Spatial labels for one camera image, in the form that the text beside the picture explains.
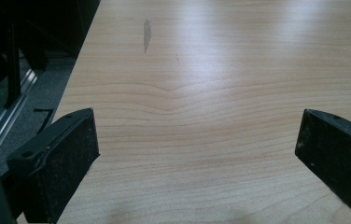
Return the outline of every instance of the carpeted floor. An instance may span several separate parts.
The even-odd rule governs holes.
[[[0,146],[0,174],[7,170],[7,155],[51,124],[53,115],[76,62],[62,51],[47,52],[49,65],[45,71],[35,71],[38,79],[27,94],[25,105]],[[29,65],[21,58],[21,75]],[[7,79],[0,82],[0,115],[7,99]]]

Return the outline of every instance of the tabletop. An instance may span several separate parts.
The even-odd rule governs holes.
[[[86,107],[60,223],[351,223],[294,155],[305,108],[351,120],[351,1],[102,0],[56,118]]]

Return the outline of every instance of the stain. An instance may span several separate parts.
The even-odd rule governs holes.
[[[147,53],[150,38],[151,38],[151,28],[150,28],[149,20],[146,19],[146,22],[144,22],[144,53]]]

